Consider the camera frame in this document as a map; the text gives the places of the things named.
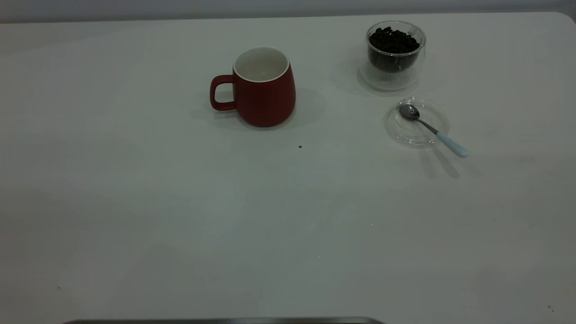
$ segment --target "glass jar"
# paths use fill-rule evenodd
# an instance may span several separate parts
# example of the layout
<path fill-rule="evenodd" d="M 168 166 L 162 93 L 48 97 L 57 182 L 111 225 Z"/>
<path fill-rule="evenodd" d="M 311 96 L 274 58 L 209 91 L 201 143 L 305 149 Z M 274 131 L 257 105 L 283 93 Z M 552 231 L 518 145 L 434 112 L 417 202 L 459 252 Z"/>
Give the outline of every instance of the glass jar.
<path fill-rule="evenodd" d="M 412 36 L 420 45 L 409 53 L 395 54 L 377 49 L 370 36 L 378 28 L 390 27 Z M 399 90 L 414 83 L 420 76 L 426 56 L 426 35 L 416 25 L 404 21 L 383 21 L 370 27 L 366 33 L 366 50 L 362 52 L 360 73 L 371 86 L 387 90 Z"/>

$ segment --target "metal spoon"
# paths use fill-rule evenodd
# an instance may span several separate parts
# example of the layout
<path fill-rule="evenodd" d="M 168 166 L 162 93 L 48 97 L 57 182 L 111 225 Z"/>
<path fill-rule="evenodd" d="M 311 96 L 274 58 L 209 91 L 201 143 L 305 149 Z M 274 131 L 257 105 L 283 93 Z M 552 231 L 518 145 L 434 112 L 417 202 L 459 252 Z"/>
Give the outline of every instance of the metal spoon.
<path fill-rule="evenodd" d="M 427 123 L 421 121 L 420 120 L 420 113 L 418 112 L 418 109 L 416 109 L 416 107 L 414 107 L 411 104 L 405 104 L 405 105 L 400 106 L 399 109 L 400 109 L 400 114 L 402 115 L 402 117 L 409 119 L 409 120 L 415 120 L 415 121 L 421 123 L 422 125 L 426 126 L 426 128 L 429 129 L 430 131 L 432 131 L 432 133 L 434 133 L 436 135 L 436 137 L 442 143 L 444 143 L 444 145 L 446 145 L 452 152 L 454 152 L 454 154 L 456 154 L 456 156 L 461 157 L 463 159 L 468 157 L 468 151 L 466 149 L 464 149 L 462 146 L 460 146 L 460 144 L 454 142 L 451 138 L 446 136 L 446 134 L 444 134 L 443 132 L 438 131 L 435 128 L 433 128 L 432 126 L 428 125 Z"/>

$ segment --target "table surface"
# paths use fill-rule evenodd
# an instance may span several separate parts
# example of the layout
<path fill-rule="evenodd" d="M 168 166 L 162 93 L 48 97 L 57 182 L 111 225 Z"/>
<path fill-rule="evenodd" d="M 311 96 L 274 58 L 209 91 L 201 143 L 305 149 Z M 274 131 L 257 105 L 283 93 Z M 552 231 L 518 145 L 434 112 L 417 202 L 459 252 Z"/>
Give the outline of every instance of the table surface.
<path fill-rule="evenodd" d="M 426 32 L 417 86 L 359 81 L 382 20 Z M 566 16 L 16 24 L 0 38 L 2 323 L 576 322 Z M 209 103 L 254 46 L 294 69 L 297 107 L 271 129 Z M 411 95 L 441 105 L 470 158 L 387 135 Z"/>

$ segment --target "red mug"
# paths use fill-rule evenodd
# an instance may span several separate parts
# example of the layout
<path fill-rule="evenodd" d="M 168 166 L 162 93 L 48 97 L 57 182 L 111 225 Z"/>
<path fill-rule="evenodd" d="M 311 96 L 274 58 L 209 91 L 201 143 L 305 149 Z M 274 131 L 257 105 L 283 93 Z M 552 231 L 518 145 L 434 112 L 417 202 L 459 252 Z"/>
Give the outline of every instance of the red mug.
<path fill-rule="evenodd" d="M 232 83 L 234 101 L 219 103 L 216 87 Z M 232 75 L 217 76 L 210 84 L 210 103 L 216 110 L 236 109 L 254 126 L 270 127 L 286 120 L 296 104 L 294 76 L 288 58 L 271 47 L 256 47 L 236 59 Z"/>

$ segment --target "coffee bean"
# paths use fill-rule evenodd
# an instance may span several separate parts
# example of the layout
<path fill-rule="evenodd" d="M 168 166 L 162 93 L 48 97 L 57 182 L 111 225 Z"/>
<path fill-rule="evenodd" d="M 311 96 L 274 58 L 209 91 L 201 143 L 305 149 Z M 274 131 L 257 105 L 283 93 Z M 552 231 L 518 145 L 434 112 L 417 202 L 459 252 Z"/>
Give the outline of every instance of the coffee bean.
<path fill-rule="evenodd" d="M 376 29 L 375 33 L 370 35 L 369 42 L 376 49 L 390 54 L 406 54 L 420 47 L 414 37 L 401 31 L 393 31 L 392 27 Z M 368 56 L 371 63 L 378 69 L 395 73 L 410 67 L 416 61 L 418 53 L 409 56 L 390 56 L 368 47 Z"/>

